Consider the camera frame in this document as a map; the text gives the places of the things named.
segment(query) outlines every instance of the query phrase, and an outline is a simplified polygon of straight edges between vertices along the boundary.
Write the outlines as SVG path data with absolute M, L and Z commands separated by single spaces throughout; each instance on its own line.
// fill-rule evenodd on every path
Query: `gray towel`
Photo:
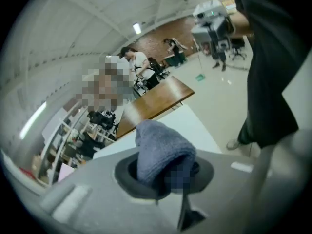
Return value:
M 154 120 L 136 127 L 139 148 L 137 179 L 157 189 L 160 181 L 170 189 L 186 189 L 195 161 L 195 147 L 176 130 Z

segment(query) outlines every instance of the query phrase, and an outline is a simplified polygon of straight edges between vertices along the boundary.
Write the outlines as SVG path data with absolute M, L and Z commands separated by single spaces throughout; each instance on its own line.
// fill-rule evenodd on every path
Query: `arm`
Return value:
M 231 35 L 231 38 L 240 38 L 253 33 L 247 18 L 239 11 L 230 15 L 230 19 L 235 26 L 235 33 Z
M 170 44 L 170 48 L 168 49 L 168 51 L 172 51 L 174 49 L 175 45 L 173 43 Z
M 148 67 L 150 66 L 150 62 L 146 59 L 144 62 L 143 62 L 143 65 L 142 65 L 142 68 L 141 70 L 137 73 L 137 75 L 141 75 L 145 69 L 147 69 Z

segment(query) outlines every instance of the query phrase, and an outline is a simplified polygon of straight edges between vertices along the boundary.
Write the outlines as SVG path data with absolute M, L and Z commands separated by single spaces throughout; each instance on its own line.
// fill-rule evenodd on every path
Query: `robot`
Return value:
M 191 30 L 196 42 L 213 43 L 219 52 L 231 48 L 229 35 L 235 32 L 228 12 L 219 0 L 210 0 L 196 6 L 193 16 L 196 26 Z

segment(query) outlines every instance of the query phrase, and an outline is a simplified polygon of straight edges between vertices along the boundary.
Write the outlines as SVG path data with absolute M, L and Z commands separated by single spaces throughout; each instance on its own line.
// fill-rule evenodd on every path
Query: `wooden table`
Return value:
M 159 85 L 139 99 L 126 105 L 116 138 L 120 138 L 146 119 L 153 119 L 169 108 L 194 94 L 194 91 L 174 76 L 166 78 Z

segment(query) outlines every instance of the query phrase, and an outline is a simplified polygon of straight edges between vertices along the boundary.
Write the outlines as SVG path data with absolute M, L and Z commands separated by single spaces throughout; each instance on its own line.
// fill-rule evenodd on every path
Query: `white table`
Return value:
M 158 121 L 178 131 L 197 149 L 218 154 L 222 153 L 210 133 L 188 105 L 179 107 Z M 135 139 L 136 131 L 134 130 L 95 153 L 93 159 L 134 148 L 136 147 Z

